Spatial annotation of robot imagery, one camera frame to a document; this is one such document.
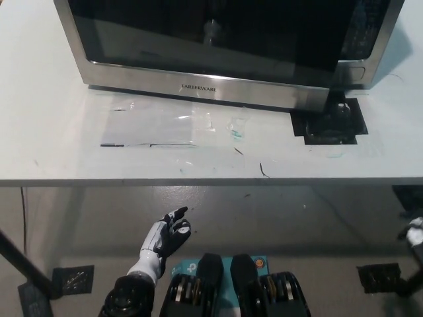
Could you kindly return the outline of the robot right hand white black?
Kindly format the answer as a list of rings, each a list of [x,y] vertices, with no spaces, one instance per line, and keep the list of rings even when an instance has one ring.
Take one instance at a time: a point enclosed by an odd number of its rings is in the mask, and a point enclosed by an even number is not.
[[[411,247],[423,242],[422,217],[415,218],[399,233],[399,240],[406,240]]]

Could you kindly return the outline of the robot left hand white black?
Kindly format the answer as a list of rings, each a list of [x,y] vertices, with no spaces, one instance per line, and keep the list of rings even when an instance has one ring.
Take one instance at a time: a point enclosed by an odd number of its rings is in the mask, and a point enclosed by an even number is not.
[[[141,250],[157,254],[162,266],[190,237],[191,224],[184,218],[187,207],[181,207],[167,213],[153,224],[148,232]]]

